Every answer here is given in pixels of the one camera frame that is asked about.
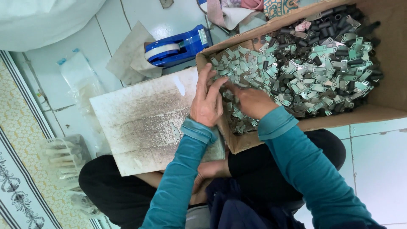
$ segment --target blue tape dispenser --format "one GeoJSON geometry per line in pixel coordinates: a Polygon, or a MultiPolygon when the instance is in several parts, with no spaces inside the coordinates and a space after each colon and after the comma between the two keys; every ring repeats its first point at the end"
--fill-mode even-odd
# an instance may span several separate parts
{"type": "Polygon", "coordinates": [[[212,46],[209,30],[198,25],[189,32],[148,44],[144,57],[154,66],[169,68],[194,59],[200,51],[209,46],[212,46]]]}

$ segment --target teal long sleeve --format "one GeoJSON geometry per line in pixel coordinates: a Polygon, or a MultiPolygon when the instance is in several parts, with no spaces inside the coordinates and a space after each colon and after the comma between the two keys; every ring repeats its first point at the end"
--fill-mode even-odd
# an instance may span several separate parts
{"type": "Polygon", "coordinates": [[[329,229],[356,220],[376,224],[353,189],[297,123],[278,107],[261,119],[258,136],[269,147],[287,182],[304,195],[314,227],[329,229]]]}
{"type": "Polygon", "coordinates": [[[217,137],[210,128],[189,118],[185,119],[181,131],[184,136],[162,176],[141,229],[185,228],[198,166],[207,146],[217,137]]]}

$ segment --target hand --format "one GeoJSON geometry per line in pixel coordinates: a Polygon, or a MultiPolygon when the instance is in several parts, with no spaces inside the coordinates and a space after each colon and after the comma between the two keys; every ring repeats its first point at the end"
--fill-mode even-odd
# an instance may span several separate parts
{"type": "Polygon", "coordinates": [[[222,96],[219,89],[228,80],[227,77],[217,79],[207,91],[206,84],[216,75],[215,70],[210,70],[211,66],[210,63],[207,63],[198,75],[197,92],[189,114],[191,119],[208,127],[216,125],[219,117],[223,114],[222,96]]]}
{"type": "Polygon", "coordinates": [[[239,89],[231,82],[228,82],[226,87],[239,98],[241,112],[253,119],[260,120],[270,111],[278,107],[278,105],[270,99],[270,96],[262,90],[252,88],[239,89]]]}

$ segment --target pile of metal parts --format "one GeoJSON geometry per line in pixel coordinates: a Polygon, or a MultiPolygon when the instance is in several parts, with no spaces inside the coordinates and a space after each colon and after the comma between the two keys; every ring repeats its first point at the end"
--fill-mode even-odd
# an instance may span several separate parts
{"type": "MultiPolygon", "coordinates": [[[[255,38],[259,52],[239,46],[212,57],[218,75],[242,88],[265,91],[298,119],[352,112],[366,104],[366,95],[383,78],[374,48],[380,40],[371,33],[355,5],[339,6],[300,20],[279,31],[255,38]]],[[[237,107],[226,90],[225,113],[234,134],[256,130],[258,120],[237,107]]]]}

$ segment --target white cloth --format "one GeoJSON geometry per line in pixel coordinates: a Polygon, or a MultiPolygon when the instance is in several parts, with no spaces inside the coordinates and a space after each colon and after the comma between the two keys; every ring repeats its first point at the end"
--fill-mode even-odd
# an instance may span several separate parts
{"type": "Polygon", "coordinates": [[[106,0],[0,0],[0,50],[24,52],[82,29],[106,0]]]}

